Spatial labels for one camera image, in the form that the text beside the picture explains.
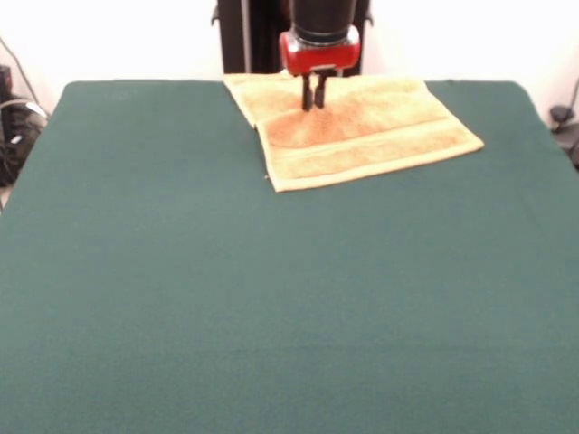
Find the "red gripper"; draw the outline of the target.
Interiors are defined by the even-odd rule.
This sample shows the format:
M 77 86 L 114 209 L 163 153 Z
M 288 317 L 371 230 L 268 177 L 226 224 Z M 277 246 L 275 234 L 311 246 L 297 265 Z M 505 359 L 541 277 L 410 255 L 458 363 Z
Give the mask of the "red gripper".
M 324 70 L 343 70 L 354 67 L 360 56 L 361 43 L 359 32 L 355 27 L 348 29 L 344 40 L 326 45 L 306 43 L 291 30 L 280 34 L 280 57 L 283 68 L 293 76 L 302 75 L 303 111 L 310 111 L 312 94 L 310 88 L 310 73 L 318 74 L 318 84 L 315 88 L 314 103 L 322 109 L 325 106 L 325 90 L 328 74 Z

